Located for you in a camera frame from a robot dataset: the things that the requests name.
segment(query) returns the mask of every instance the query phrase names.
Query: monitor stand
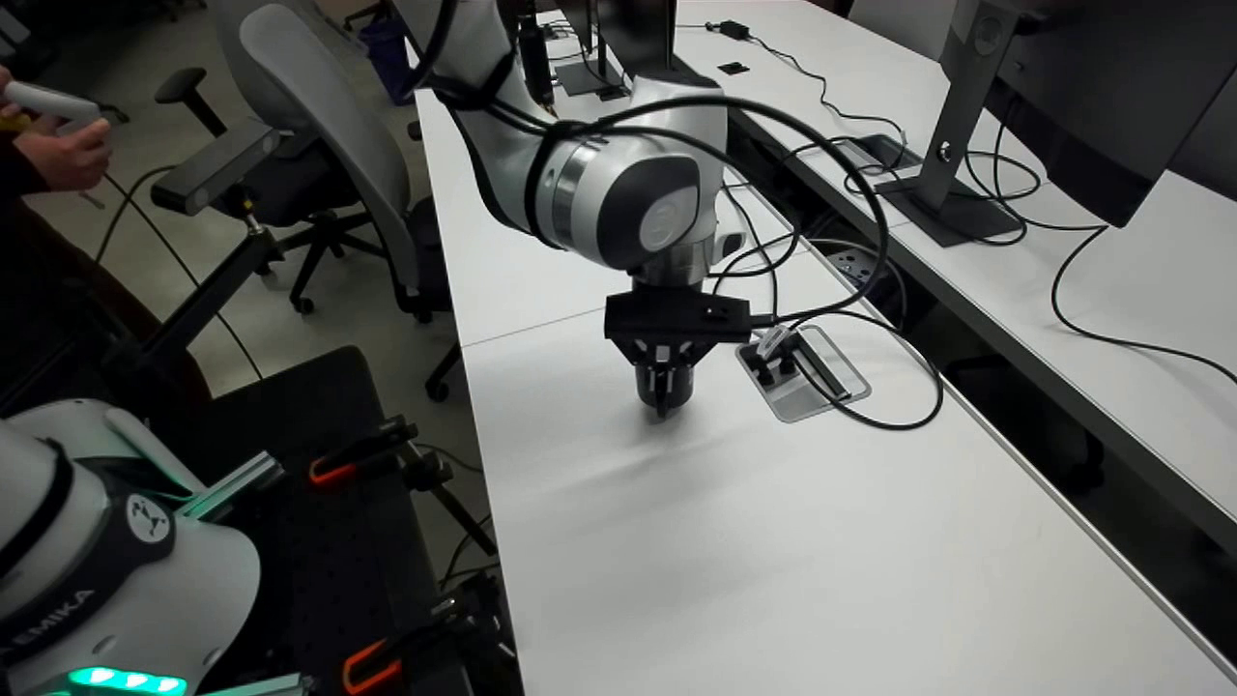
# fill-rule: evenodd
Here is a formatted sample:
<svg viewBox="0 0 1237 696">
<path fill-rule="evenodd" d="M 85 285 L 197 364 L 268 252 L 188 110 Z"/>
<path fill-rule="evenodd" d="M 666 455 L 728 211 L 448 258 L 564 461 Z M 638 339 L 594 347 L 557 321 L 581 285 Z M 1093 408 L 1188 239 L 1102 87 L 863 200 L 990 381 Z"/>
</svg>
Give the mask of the monitor stand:
<svg viewBox="0 0 1237 696">
<path fill-rule="evenodd" d="M 956 181 L 960 162 L 968 158 L 975 124 L 982 116 L 982 104 L 994 92 L 1004 52 L 1017 37 L 1017 25 L 1021 25 L 1021 12 L 1001 9 L 994 0 L 977 4 L 975 26 L 956 62 L 960 71 L 952 80 L 952 97 L 936 122 L 936 137 L 923 156 L 920 180 L 876 186 L 892 211 L 916 220 L 945 248 L 1021 227 L 1021 218 L 1013 218 L 1001 200 L 982 199 L 961 181 Z"/>
</svg>

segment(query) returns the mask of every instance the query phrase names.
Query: white desk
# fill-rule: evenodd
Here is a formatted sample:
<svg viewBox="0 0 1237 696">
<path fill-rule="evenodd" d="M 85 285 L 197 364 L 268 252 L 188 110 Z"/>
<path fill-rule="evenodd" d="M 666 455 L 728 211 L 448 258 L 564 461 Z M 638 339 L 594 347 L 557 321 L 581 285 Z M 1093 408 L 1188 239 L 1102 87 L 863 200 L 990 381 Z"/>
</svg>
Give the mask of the white desk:
<svg viewBox="0 0 1237 696">
<path fill-rule="evenodd" d="M 625 284 L 501 231 L 432 97 L 420 129 L 527 694 L 1237 694 L 960 397 L 910 436 L 776 426 L 718 347 L 687 409 L 648 422 L 603 339 Z M 789 310 L 844 293 L 812 252 L 782 285 Z M 875 383 L 863 409 L 923 414 L 892 336 L 826 329 Z"/>
<path fill-rule="evenodd" d="M 947 97 L 936 62 L 892 47 L 804 0 L 684 0 L 684 25 L 741 20 L 755 37 L 796 55 L 832 80 L 832 101 L 847 114 L 883 114 L 903 124 L 912 150 L 923 150 Z M 678 55 L 710 74 L 728 92 L 792 110 L 822 137 L 866 137 L 875 124 L 844 124 L 814 104 L 814 87 L 755 43 L 729 43 L 709 30 L 682 30 Z M 746 62 L 750 74 L 723 78 L 718 62 Z M 986 116 L 975 144 L 994 144 Z M 786 146 L 800 137 L 764 129 Z M 1013 137 L 1010 156 L 1036 162 Z M 809 156 L 822 186 L 844 191 L 840 167 Z M 1039 220 L 1093 220 L 1057 186 L 1027 207 Z M 1220 547 L 1237 552 L 1237 387 L 1220 374 L 1146 354 L 1107 347 L 1066 334 L 1048 305 L 1057 269 L 1081 235 L 1033 231 L 1021 248 L 938 248 L 892 207 L 898 258 L 960 318 L 1013 357 L 1039 387 L 1062 397 L 1080 422 L 1097 431 L 1121 461 L 1173 492 Z M 1237 200 L 1225 200 L 1178 174 L 1166 174 L 1137 220 L 1097 239 L 1073 263 L 1062 305 L 1073 321 L 1155 346 L 1191 347 L 1237 369 L 1237 321 L 1229 299 L 1237 274 Z"/>
</svg>

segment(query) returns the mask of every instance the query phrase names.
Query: office chair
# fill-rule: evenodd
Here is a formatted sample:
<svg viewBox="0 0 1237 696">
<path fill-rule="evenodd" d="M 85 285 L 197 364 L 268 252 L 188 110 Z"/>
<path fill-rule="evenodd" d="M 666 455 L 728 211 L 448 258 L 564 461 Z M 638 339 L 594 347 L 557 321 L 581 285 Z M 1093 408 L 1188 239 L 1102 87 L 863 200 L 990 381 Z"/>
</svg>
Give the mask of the office chair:
<svg viewBox="0 0 1237 696">
<path fill-rule="evenodd" d="M 254 212 L 258 225 L 272 227 L 296 227 L 280 239 L 280 254 L 295 248 L 308 248 L 289 302 L 296 312 L 314 312 L 314 299 L 305 299 L 314 271 L 320 269 L 325 252 L 343 254 L 343 248 L 388 258 L 384 245 L 369 245 L 352 235 L 371 220 L 369 212 L 343 212 L 352 207 L 365 207 L 365 192 L 352 186 L 349 167 L 320 144 L 314 122 L 280 91 L 264 71 L 251 65 L 251 60 L 238 47 L 238 25 L 272 0 L 213 0 L 213 25 L 217 43 L 227 62 L 227 74 L 242 101 L 254 110 L 254 116 L 280 131 L 285 131 L 282 146 L 254 167 L 232 192 L 213 200 L 222 212 L 242 220 Z M 210 110 L 200 97 L 205 71 L 188 65 L 171 74 L 155 101 L 157 104 L 186 104 L 210 137 L 224 137 L 227 124 Z M 393 302 L 407 312 L 418 312 L 418 321 L 429 321 L 432 312 L 414 299 L 414 285 L 393 285 Z"/>
<path fill-rule="evenodd" d="M 409 174 L 393 137 L 352 91 L 320 37 L 308 30 L 305 16 L 268 4 L 238 25 L 235 38 L 254 78 L 280 91 L 296 110 L 296 122 L 314 124 L 317 144 L 352 180 L 388 248 L 392 279 L 407 292 L 414 312 L 448 310 L 432 200 L 409 200 Z"/>
</svg>

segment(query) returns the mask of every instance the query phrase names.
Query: black office chair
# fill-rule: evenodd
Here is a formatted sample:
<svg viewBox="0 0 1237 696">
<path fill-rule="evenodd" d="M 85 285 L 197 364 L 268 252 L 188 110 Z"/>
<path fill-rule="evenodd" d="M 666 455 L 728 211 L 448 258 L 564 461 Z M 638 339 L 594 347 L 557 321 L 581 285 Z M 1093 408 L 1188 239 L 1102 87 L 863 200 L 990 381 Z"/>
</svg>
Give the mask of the black office chair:
<svg viewBox="0 0 1237 696">
<path fill-rule="evenodd" d="M 217 20 L 217 38 L 227 60 L 232 80 L 242 92 L 242 101 L 258 114 L 264 124 L 289 131 L 282 146 L 254 167 L 232 192 L 213 200 L 213 211 L 242 220 L 247 212 L 258 225 L 272 227 L 296 227 L 295 235 L 280 239 L 280 252 L 308 248 L 289 302 L 296 312 L 314 312 L 314 299 L 305 299 L 314 271 L 320 269 L 325 252 L 343 254 L 365 252 L 376 258 L 388 258 L 388 248 L 352 235 L 354 227 L 371 225 L 371 212 L 343 212 L 352 207 L 365 207 L 361 191 L 352 186 L 352 174 L 340 167 L 340 158 L 320 144 L 317 129 L 300 116 L 296 104 L 285 104 L 285 92 L 264 78 L 264 71 L 251 65 L 251 60 L 238 52 L 238 25 L 272 0 L 213 0 L 210 12 Z M 210 110 L 200 97 L 205 71 L 188 65 L 171 74 L 155 101 L 157 104 L 186 104 L 210 137 L 224 137 L 227 124 Z M 414 292 L 393 292 L 399 305 L 429 321 L 418 302 L 409 302 Z"/>
</svg>

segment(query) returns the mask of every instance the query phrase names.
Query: floor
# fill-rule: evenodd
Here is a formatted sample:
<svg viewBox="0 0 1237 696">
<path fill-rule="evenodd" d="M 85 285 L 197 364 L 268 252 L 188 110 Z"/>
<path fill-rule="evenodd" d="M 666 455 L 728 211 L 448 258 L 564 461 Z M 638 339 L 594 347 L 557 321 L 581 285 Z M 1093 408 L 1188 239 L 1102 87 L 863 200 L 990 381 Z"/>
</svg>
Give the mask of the floor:
<svg viewBox="0 0 1237 696">
<path fill-rule="evenodd" d="M 361 87 L 365 101 L 384 110 L 392 137 L 409 158 L 414 199 L 427 199 L 429 186 L 420 146 L 407 138 L 407 124 L 414 122 L 414 114 L 393 110 L 384 97 L 378 78 L 352 38 L 327 38 L 338 43 L 338 55 L 354 78 L 352 87 Z M 155 104 L 157 80 L 183 65 L 210 71 L 205 97 L 227 124 L 247 122 L 247 110 L 232 91 L 205 12 L 188 12 L 173 25 L 148 20 L 135 26 L 85 30 L 73 43 L 63 43 L 63 62 L 41 80 L 115 104 L 133 116 L 133 124 L 115 129 L 112 138 L 112 180 L 119 186 L 133 186 L 144 169 L 183 162 L 210 144 L 205 129 L 197 129 L 186 110 Z M 242 227 L 222 212 L 178 218 L 155 211 L 148 199 L 138 200 L 197 279 L 210 274 L 242 239 Z M 110 181 L 89 199 L 45 192 L 35 200 L 35 211 L 89 254 L 101 248 L 106 225 L 115 207 L 119 192 Z M 448 401 L 429 401 L 420 391 L 420 381 L 451 346 L 448 318 L 418 324 L 414 318 L 399 312 L 388 269 L 365 254 L 325 258 L 308 285 L 308 299 L 317 299 L 317 312 L 296 318 L 285 302 L 285 285 L 296 263 L 300 252 L 280 263 L 272 284 L 251 279 L 224 310 L 258 370 L 273 374 L 340 346 L 361 346 L 376 370 L 388 414 L 407 414 L 409 422 L 418 422 L 427 443 L 477 461 L 477 431 L 463 381 L 451 374 Z M 125 285 L 133 285 L 157 318 L 165 318 L 192 292 L 186 271 L 135 212 L 129 212 L 115 227 L 106 269 Z M 217 396 L 227 396 L 254 381 L 251 364 L 222 324 L 213 324 L 192 346 L 192 357 Z M 477 477 L 459 473 L 451 492 L 463 494 L 477 515 L 485 515 L 486 494 Z M 414 503 L 427 526 L 429 559 L 446 573 L 459 540 L 459 526 L 448 521 L 432 499 L 414 494 Z"/>
</svg>

